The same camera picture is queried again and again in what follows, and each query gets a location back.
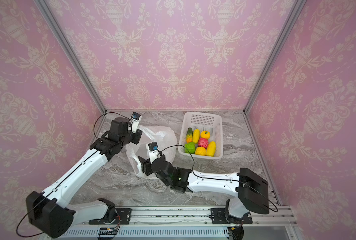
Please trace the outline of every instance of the black mounting plate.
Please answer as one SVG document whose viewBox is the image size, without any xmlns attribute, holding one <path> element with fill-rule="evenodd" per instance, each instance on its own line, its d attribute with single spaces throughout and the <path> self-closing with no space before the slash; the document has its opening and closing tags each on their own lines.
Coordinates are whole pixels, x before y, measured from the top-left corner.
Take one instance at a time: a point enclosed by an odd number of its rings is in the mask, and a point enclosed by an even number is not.
<svg viewBox="0 0 356 240">
<path fill-rule="evenodd" d="M 122 209 L 122 208 L 117 208 L 116 212 L 121 218 L 121 225 L 129 225 L 130 224 L 130 218 L 131 218 L 131 209 Z M 111 225 L 117 225 L 119 219 L 116 218 Z M 98 225 L 98 224 L 104 224 L 102 220 L 100 219 L 94 219 L 94 220 L 89 220 L 88 224 L 90 225 Z"/>
<path fill-rule="evenodd" d="M 230 224 L 225 217 L 225 208 L 212 208 L 210 209 L 211 215 L 209 215 L 209 218 L 211 218 L 211 223 L 212 224 Z M 242 223 L 243 224 L 252 224 L 252 218 L 250 212 L 247 212 L 243 215 L 242 217 Z"/>
</svg>

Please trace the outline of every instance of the pink wallpaper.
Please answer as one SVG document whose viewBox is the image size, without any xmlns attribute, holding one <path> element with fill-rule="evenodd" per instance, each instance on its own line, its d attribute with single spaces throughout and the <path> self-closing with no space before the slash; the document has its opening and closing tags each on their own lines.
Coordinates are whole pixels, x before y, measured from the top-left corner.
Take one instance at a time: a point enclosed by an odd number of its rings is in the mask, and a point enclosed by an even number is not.
<svg viewBox="0 0 356 240">
<path fill-rule="evenodd" d="M 21 239 L 26 196 L 79 160 L 98 115 L 34 2 L 0 0 L 0 239 Z"/>
<path fill-rule="evenodd" d="M 294 0 L 47 0 L 108 109 L 243 109 Z"/>
<path fill-rule="evenodd" d="M 250 112 L 306 240 L 356 240 L 356 1 L 307 1 Z"/>
</svg>

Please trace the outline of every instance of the pink wall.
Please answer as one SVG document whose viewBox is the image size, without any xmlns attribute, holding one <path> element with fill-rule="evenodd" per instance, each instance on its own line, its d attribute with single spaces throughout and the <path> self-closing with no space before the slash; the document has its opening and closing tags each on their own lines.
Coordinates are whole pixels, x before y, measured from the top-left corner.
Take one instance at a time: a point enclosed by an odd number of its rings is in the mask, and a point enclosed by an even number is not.
<svg viewBox="0 0 356 240">
<path fill-rule="evenodd" d="M 293 0 L 48 0 L 108 109 L 243 109 Z"/>
<path fill-rule="evenodd" d="M 356 1 L 307 1 L 250 114 L 306 240 L 356 240 Z"/>
<path fill-rule="evenodd" d="M 25 198 L 68 170 L 91 140 L 98 109 L 33 1 L 0 1 L 0 239 Z M 39 233 L 24 221 L 20 233 Z"/>
</svg>

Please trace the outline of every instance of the red fruit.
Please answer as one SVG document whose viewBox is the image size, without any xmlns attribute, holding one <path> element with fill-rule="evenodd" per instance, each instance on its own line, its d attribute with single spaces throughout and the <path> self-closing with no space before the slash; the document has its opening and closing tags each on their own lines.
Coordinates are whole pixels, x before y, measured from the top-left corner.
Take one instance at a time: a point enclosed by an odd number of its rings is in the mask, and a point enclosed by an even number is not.
<svg viewBox="0 0 356 240">
<path fill-rule="evenodd" d="M 209 145 L 209 140 L 206 138 L 200 138 L 198 141 L 198 147 L 204 147 L 207 148 L 207 145 Z"/>
</svg>

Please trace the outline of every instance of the plastic bag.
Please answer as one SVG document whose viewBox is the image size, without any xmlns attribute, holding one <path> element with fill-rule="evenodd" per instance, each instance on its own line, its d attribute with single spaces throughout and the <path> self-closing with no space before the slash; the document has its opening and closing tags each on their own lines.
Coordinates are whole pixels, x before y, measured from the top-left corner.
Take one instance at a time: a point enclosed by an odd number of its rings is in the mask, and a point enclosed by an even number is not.
<svg viewBox="0 0 356 240">
<path fill-rule="evenodd" d="M 166 147 L 176 145 L 177 138 L 174 131 L 170 127 L 145 127 L 142 125 L 138 126 L 138 129 L 142 130 L 142 137 L 138 144 L 133 144 L 130 142 L 126 145 L 126 155 L 132 168 L 134 169 L 135 175 L 137 177 L 143 177 L 147 179 L 157 179 L 155 174 L 146 176 L 142 172 L 142 165 L 139 161 L 138 156 L 143 157 L 144 159 L 149 158 L 148 146 L 147 144 L 151 142 L 156 142 L 160 151 Z M 175 158 L 176 147 L 171 147 L 163 151 L 163 154 L 166 155 L 166 161 L 173 162 Z"/>
</svg>

